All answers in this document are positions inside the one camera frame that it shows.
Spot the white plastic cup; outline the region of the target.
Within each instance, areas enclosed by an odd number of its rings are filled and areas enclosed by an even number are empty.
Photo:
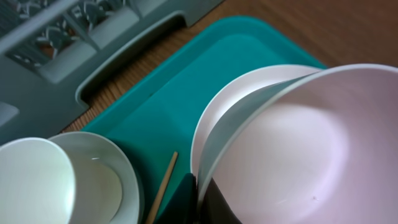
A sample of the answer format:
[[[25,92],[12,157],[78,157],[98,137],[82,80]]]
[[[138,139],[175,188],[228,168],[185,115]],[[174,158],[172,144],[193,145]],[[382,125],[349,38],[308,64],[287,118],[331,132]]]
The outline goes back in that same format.
[[[1,146],[1,223],[68,223],[75,174],[66,153],[42,138]]]

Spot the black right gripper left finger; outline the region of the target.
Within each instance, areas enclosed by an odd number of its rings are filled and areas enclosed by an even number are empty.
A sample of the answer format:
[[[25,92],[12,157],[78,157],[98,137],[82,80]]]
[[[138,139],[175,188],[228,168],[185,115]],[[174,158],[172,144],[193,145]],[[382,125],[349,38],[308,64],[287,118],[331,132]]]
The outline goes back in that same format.
[[[197,182],[187,173],[155,224],[193,224],[197,207]]]

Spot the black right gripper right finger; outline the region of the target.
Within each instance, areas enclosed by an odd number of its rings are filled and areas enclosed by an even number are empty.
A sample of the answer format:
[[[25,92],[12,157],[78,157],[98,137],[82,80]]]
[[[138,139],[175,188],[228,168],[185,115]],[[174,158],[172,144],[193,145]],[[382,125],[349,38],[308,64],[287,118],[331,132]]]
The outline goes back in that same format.
[[[211,179],[201,206],[200,224],[241,224],[230,209],[214,179]]]

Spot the pink bowl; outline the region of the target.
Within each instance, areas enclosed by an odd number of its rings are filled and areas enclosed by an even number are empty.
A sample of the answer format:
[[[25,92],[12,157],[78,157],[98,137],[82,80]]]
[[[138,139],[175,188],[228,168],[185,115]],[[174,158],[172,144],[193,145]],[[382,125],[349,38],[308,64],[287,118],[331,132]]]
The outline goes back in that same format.
[[[217,121],[201,152],[241,223],[396,223],[397,69],[361,63],[262,87]]]

